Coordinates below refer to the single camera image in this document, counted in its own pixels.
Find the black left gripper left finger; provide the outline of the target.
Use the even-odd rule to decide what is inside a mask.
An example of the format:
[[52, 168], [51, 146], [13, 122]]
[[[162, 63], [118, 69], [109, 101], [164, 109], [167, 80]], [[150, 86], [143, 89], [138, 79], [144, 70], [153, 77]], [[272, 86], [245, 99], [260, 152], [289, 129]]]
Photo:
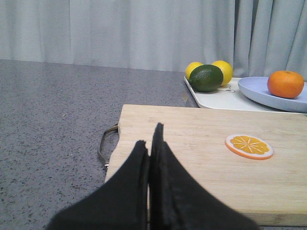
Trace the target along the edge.
[[149, 155], [137, 141], [117, 172], [98, 190], [57, 213], [49, 230], [145, 230]]

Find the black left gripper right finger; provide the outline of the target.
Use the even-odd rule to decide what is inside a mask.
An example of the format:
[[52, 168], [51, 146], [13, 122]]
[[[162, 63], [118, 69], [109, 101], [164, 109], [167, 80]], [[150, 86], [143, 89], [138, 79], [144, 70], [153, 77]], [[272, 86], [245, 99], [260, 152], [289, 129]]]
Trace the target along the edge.
[[258, 230], [257, 223], [207, 192], [185, 170], [157, 124], [149, 169], [152, 230]]

